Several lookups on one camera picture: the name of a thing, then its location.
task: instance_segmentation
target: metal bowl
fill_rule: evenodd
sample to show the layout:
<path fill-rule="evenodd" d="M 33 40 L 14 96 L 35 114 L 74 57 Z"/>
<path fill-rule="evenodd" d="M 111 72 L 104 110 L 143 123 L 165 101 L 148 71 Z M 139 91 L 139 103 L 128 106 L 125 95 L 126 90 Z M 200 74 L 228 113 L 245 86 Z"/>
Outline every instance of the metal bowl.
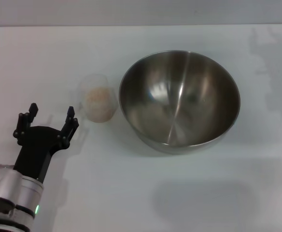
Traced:
<path fill-rule="evenodd" d="M 182 153 L 222 137 L 236 121 L 240 94 L 218 63 L 187 51 L 159 52 L 123 77 L 119 101 L 127 121 L 149 146 Z"/>

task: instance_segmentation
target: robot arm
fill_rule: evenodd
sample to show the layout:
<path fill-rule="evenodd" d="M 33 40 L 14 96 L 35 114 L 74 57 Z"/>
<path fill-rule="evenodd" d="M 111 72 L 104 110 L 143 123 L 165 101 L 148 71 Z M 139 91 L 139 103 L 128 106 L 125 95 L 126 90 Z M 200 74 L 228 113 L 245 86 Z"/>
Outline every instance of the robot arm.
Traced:
<path fill-rule="evenodd" d="M 69 107 L 62 130 L 31 127 L 37 112 L 33 103 L 29 113 L 19 114 L 14 137 L 21 151 L 13 169 L 0 168 L 0 231 L 30 231 L 51 158 L 70 146 L 79 126 L 73 107 Z"/>

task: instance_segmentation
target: white table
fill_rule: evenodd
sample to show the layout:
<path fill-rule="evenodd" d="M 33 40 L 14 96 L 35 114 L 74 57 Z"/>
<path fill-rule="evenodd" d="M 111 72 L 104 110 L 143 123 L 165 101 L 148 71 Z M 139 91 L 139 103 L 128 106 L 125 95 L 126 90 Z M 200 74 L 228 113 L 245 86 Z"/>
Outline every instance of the white table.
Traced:
<path fill-rule="evenodd" d="M 120 109 L 80 120 L 51 161 L 34 232 L 282 232 L 282 25 L 0 28 L 0 163 L 14 164 L 17 115 L 32 102 L 35 125 L 61 129 L 84 76 L 105 74 L 117 92 L 135 61 L 172 49 L 230 72 L 234 127 L 211 148 L 165 156 Z"/>

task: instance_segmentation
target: wall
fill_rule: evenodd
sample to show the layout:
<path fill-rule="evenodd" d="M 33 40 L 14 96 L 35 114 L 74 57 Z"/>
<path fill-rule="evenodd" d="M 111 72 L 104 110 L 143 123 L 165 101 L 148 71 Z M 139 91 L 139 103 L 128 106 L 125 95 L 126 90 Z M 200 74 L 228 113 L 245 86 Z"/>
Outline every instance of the wall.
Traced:
<path fill-rule="evenodd" d="M 282 23 L 282 0 L 0 0 L 0 26 Z"/>

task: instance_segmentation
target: clear plastic cup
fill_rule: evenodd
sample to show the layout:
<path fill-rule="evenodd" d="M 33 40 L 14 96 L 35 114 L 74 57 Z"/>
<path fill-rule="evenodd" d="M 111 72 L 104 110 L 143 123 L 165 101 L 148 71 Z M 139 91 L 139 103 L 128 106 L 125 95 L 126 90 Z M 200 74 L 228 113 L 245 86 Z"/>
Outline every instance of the clear plastic cup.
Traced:
<path fill-rule="evenodd" d="M 83 79 L 80 98 L 87 118 L 93 122 L 109 121 L 117 108 L 114 91 L 102 74 L 92 74 Z"/>

